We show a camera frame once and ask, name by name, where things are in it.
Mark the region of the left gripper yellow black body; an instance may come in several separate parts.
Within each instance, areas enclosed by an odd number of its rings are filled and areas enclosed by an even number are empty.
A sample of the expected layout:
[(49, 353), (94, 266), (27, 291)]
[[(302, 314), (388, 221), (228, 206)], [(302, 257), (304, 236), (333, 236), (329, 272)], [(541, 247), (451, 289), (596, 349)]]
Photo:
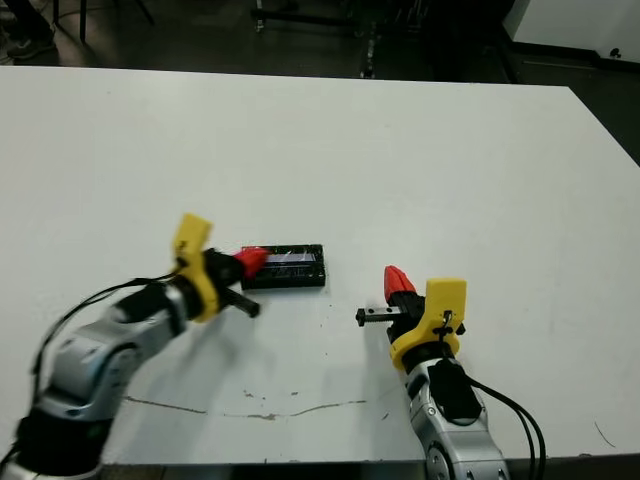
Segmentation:
[(173, 252), (177, 274), (171, 281), (183, 299), (187, 318), (203, 323), (233, 306), (251, 318), (260, 313), (260, 305), (232, 289), (244, 278), (244, 266), (234, 255), (207, 248), (212, 224), (196, 215), (186, 214), (174, 236)]

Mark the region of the right gripper yellow black body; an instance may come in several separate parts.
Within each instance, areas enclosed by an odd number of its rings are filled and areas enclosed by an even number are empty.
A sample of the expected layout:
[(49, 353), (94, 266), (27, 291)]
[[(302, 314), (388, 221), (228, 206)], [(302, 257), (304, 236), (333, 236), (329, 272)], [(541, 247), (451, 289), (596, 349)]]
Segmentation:
[(395, 306), (357, 310), (360, 327), (388, 324), (390, 358), (400, 371), (418, 364), (453, 358), (459, 352), (459, 337), (465, 333), (467, 282), (459, 278), (434, 278), (426, 282), (425, 293), (397, 293)]

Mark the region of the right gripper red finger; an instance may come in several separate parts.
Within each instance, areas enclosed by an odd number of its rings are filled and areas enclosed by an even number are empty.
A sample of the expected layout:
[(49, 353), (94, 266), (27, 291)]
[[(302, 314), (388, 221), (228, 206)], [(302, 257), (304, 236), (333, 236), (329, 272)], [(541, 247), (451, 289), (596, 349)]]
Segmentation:
[(397, 266), (389, 266), (389, 296), (395, 293), (415, 293), (416, 288), (407, 275)]
[(388, 265), (384, 269), (384, 297), (388, 306), (395, 306), (394, 297), (404, 291), (404, 272), (394, 265)]

